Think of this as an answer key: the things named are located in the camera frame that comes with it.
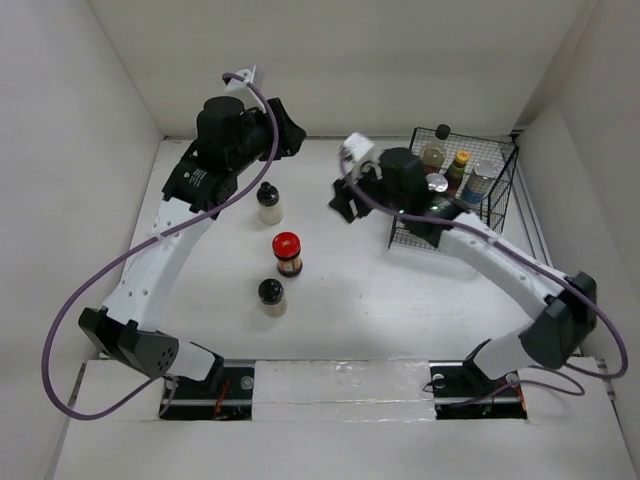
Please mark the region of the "red lid sauce jar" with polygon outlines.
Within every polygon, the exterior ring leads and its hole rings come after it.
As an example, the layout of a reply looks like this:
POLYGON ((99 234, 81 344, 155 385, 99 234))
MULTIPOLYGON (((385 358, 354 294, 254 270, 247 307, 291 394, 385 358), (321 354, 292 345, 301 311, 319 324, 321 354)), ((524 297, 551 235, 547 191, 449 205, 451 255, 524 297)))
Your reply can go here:
POLYGON ((286 278, 299 275, 303 268, 301 242, 293 232, 280 232, 272 240, 272 251, 278 272, 286 278))

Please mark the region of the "silver cap blue label shaker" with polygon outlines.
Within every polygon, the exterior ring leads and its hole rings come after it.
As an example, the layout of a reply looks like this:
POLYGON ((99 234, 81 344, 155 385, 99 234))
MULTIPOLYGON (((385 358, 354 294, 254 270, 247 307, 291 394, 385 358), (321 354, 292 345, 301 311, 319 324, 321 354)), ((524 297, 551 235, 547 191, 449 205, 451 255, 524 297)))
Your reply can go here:
POLYGON ((426 182, 428 191, 433 194, 446 193, 449 188, 448 180, 440 173, 429 173, 426 176, 426 182))
POLYGON ((471 206, 479 205, 489 194, 498 174, 491 162, 479 160, 462 189, 460 199, 471 206))

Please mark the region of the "tall dark sauce bottle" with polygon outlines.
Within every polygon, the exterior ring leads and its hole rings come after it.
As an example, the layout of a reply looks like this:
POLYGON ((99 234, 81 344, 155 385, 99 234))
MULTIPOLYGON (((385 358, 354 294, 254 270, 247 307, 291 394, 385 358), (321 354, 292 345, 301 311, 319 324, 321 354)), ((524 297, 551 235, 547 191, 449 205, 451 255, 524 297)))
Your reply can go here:
POLYGON ((426 175, 438 173, 446 160, 445 141, 451 133, 447 124, 440 124, 434 133, 434 137, 422 148, 420 159, 426 175))

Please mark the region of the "yellow cap chili sauce bottle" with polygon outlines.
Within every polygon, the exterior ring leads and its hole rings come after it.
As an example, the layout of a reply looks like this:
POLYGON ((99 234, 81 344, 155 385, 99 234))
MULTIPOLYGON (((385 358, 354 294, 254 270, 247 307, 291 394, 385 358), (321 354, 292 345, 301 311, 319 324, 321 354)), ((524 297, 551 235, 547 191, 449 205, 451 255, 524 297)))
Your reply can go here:
POLYGON ((446 193, 455 196, 464 178, 465 169, 469 160, 471 159, 471 153, 468 150, 457 150, 452 163, 446 170, 444 177, 447 180, 446 193))

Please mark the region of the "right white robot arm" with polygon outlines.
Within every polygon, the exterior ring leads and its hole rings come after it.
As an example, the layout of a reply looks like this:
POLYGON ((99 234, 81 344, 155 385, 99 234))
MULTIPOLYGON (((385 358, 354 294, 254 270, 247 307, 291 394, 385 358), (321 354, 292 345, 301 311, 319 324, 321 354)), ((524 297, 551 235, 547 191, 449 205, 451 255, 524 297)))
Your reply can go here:
POLYGON ((344 143, 341 176, 329 206, 346 222, 372 210, 395 216, 415 236, 463 261, 506 293, 528 317, 511 332, 481 342, 464 360, 462 381, 483 394, 506 374, 559 369, 596 327, 597 286, 538 263, 490 229, 462 201, 430 187, 420 160, 405 147, 378 152, 344 143))

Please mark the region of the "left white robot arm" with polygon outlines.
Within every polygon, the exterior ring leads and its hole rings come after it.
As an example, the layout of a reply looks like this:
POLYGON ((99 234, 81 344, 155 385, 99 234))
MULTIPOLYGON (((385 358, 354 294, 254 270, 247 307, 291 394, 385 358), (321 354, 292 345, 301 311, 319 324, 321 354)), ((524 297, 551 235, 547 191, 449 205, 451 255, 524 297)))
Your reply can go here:
POLYGON ((268 104, 271 115, 230 96, 204 103, 196 119, 197 137, 162 189, 150 231, 153 245, 133 256, 103 305, 85 309, 78 321, 108 357, 150 379, 186 378, 205 397, 222 387, 222 358, 161 332, 159 321, 193 247, 216 218, 211 209, 236 192, 239 175, 255 160, 266 160, 271 151, 278 158, 291 157, 305 140, 305 131, 279 98, 268 104))

